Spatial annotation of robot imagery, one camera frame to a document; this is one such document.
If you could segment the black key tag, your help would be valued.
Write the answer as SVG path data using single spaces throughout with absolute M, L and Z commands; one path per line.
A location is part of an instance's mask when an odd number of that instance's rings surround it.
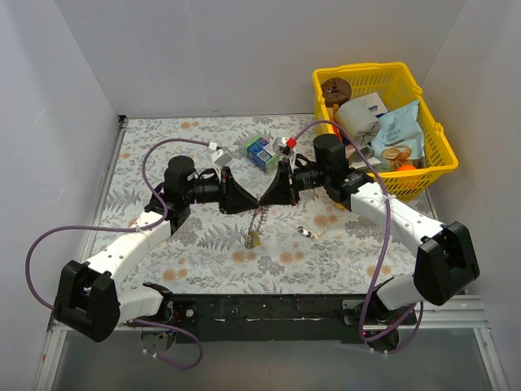
M 300 234 L 302 234 L 306 238 L 310 238 L 312 236 L 312 233 L 308 229 L 304 228 L 303 226 L 298 226 L 297 230 Z

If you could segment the yellow key tag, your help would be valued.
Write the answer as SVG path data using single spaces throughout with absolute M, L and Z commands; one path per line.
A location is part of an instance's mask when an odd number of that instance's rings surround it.
M 244 246 L 247 249 L 253 249 L 261 245 L 261 234 L 257 231 L 249 231 L 247 233 Z

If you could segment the clear plastic bag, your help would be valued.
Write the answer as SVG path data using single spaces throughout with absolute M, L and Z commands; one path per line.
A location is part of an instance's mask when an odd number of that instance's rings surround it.
M 345 156 L 351 169 L 358 169 L 366 174 L 370 172 L 370 169 L 361 156 L 365 157 L 373 169 L 377 169 L 382 164 L 382 161 L 374 155 L 374 150 L 369 145 L 363 147 L 360 153 L 355 150 L 353 145 L 347 145 Z

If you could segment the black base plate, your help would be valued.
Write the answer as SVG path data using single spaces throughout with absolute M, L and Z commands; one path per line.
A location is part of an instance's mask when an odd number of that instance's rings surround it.
M 357 344 L 363 294 L 178 294 L 160 321 L 210 341 Z

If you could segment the aluminium rail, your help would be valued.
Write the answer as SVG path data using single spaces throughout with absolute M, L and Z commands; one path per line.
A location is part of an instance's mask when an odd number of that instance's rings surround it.
M 52 323 L 37 390 L 506 390 L 476 296 L 412 314 L 360 295 L 179 295 L 173 333 L 121 325 L 102 343 Z

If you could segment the cassava chips bag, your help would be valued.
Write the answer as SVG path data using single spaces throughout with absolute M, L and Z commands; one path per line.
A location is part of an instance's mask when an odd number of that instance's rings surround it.
M 374 154 L 394 169 L 416 165 L 424 156 L 424 135 L 418 123 L 419 101 L 382 115 L 381 129 L 370 142 Z

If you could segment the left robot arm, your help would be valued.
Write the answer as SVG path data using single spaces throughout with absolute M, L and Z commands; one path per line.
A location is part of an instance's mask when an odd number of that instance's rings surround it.
M 172 158 L 164 180 L 129 233 L 118 237 L 85 262 L 70 261 L 61 271 L 53 316 L 95 342 L 107 339 L 121 323 L 139 319 L 157 326 L 171 323 L 173 294 L 157 283 L 135 290 L 120 286 L 149 252 L 176 233 L 193 204 L 216 203 L 224 214 L 257 207 L 257 199 L 241 187 L 229 167 L 195 171 L 187 156 Z

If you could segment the orange ball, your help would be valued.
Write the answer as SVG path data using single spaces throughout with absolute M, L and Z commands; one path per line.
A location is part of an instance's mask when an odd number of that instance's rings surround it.
M 409 171 L 409 170 L 416 170 L 417 168 L 414 165 L 401 165 L 399 166 L 396 171 Z

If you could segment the grey wrapped paper roll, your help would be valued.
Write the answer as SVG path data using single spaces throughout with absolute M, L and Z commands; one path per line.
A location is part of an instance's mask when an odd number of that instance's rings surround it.
M 361 147 L 369 144 L 381 129 L 379 119 L 358 99 L 342 104 L 335 112 L 335 121 Z

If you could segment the white blue box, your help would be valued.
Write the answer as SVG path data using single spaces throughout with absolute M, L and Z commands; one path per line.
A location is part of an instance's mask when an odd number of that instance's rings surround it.
M 377 92 L 363 95 L 359 97 L 359 99 L 376 117 L 381 117 L 382 115 L 388 113 L 387 106 L 383 103 Z

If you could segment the yellow plastic basket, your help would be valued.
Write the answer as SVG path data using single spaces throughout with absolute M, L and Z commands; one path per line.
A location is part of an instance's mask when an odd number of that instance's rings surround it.
M 402 62 L 348 64 L 313 73 L 319 134 L 342 125 L 360 148 L 371 147 L 370 167 L 387 191 L 409 201 L 458 167 L 442 125 Z

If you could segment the green sponge pack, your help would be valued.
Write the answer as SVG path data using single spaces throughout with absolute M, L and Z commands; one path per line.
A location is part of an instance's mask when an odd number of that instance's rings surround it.
M 259 134 L 245 142 L 243 151 L 247 159 L 265 174 L 275 168 L 280 157 L 269 140 Z

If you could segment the floral tablecloth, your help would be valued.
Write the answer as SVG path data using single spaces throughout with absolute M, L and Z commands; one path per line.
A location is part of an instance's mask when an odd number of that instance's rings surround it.
M 227 147 L 235 180 L 254 196 L 272 182 L 244 155 L 243 144 L 259 134 L 297 136 L 299 153 L 313 156 L 310 115 L 131 119 L 125 126 L 102 226 L 131 226 L 159 184 L 169 160 L 187 155 L 197 170 L 210 166 L 207 141 Z M 339 209 L 323 190 L 305 191 L 295 207 L 269 210 L 260 246 L 244 246 L 250 213 L 226 216 L 215 204 L 194 205 L 169 240 L 156 246 L 129 273 L 121 288 L 157 283 L 175 293 L 364 293 L 373 276 L 385 281 L 414 270 L 415 258 L 396 240 L 382 249 L 384 231 L 370 220 Z M 304 237 L 298 226 L 317 241 Z

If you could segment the brown paper cup stack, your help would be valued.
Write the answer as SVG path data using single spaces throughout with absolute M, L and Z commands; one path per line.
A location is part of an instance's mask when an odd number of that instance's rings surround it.
M 352 87 L 343 78 L 334 77 L 321 84 L 322 97 L 327 108 L 332 108 L 335 104 L 341 106 L 348 102 L 352 97 Z

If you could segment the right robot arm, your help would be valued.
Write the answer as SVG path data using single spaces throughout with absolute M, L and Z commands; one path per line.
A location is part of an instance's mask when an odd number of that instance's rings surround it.
M 398 310 L 418 302 L 443 305 L 478 279 L 480 270 L 471 235 L 460 222 L 445 225 L 383 194 L 367 174 L 350 167 L 344 145 L 333 134 L 313 140 L 315 159 L 298 158 L 296 166 L 284 158 L 260 205 L 295 205 L 302 191 L 322 187 L 347 210 L 366 217 L 416 257 L 414 271 L 379 284 L 360 307 L 376 323 L 387 323 Z

